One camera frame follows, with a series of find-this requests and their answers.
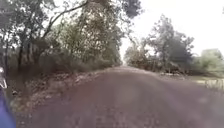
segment asphalt road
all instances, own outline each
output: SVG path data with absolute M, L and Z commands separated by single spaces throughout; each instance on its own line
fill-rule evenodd
M 224 98 L 194 83 L 116 68 L 69 89 L 27 128 L 224 128 Z

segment foliage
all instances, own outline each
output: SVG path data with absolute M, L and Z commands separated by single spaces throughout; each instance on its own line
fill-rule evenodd
M 131 65 L 130 63 L 139 61 L 141 57 L 138 55 L 142 55 L 142 61 L 144 60 L 147 65 L 144 67 L 149 70 L 169 70 L 171 72 L 175 70 L 186 73 L 190 69 L 192 60 L 191 49 L 193 46 L 191 43 L 193 40 L 192 37 L 174 31 L 171 20 L 162 15 L 155 23 L 151 34 L 141 41 L 141 50 L 133 48 L 133 46 L 127 50 L 127 63 Z M 152 48 L 154 53 L 149 53 L 146 46 Z
M 120 39 L 126 33 L 119 24 L 129 24 L 140 13 L 138 0 L 64 1 L 61 12 L 54 12 L 58 7 L 53 0 L 0 2 L 4 4 L 0 53 L 10 72 L 16 68 L 40 73 L 86 71 L 119 65 Z
M 200 57 L 194 58 L 193 65 L 207 75 L 220 76 L 224 73 L 223 56 L 218 49 L 203 50 Z

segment roadside vegetation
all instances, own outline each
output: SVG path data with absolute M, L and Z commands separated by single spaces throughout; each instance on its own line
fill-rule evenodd
M 171 19 L 162 15 L 146 38 L 129 35 L 128 66 L 202 83 L 206 87 L 224 89 L 224 58 L 218 49 L 192 53 L 193 37 L 175 30 Z
M 122 64 L 121 38 L 141 12 L 138 0 L 60 3 L 0 0 L 0 66 L 5 69 L 10 98 L 29 98 L 46 90 L 55 74 Z

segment sky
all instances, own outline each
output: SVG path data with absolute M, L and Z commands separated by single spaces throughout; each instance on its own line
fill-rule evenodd
M 150 32 L 161 14 L 172 20 L 174 29 L 195 38 L 193 53 L 208 48 L 224 54 L 224 0 L 141 0 L 144 12 L 134 19 L 134 36 L 141 39 Z M 123 56 L 130 43 L 122 40 Z

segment grass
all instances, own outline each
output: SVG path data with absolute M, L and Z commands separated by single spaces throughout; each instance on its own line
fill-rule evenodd
M 187 79 L 204 85 L 207 88 L 224 91 L 224 78 L 206 76 L 188 76 Z

